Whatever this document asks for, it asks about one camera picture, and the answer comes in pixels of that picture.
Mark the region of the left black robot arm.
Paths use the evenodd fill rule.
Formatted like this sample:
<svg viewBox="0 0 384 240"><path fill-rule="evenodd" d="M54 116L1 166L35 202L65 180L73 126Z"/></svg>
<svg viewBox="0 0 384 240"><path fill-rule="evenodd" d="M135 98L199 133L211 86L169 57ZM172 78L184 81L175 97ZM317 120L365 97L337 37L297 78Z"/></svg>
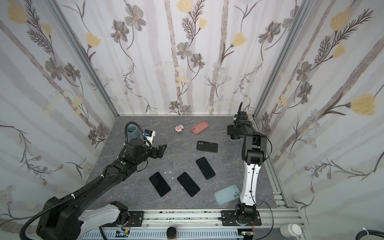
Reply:
<svg viewBox="0 0 384 240"><path fill-rule="evenodd" d="M27 228L39 221L36 234L44 240L75 240L86 226L80 220L82 213L114 186L125 181L137 171L138 165L148 158L163 157L166 145L154 147L146 133L136 122L125 125L125 142L116 160L104 167L102 173L70 195L49 199L41 212L31 217L21 228L19 237L27 240Z"/></svg>

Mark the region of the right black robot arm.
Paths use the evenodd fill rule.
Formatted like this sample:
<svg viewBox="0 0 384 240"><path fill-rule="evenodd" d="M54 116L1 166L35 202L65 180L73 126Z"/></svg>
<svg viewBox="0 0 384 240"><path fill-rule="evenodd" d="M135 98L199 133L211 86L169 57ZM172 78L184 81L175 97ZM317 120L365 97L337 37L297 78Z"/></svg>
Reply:
<svg viewBox="0 0 384 240"><path fill-rule="evenodd" d="M231 140L243 140L241 159L244 161L245 175L239 201L235 207L235 220L250 222L260 226L261 220L257 211L256 189L259 171L267 156L268 137L258 132L246 111L240 104L232 124L227 126L227 134Z"/></svg>

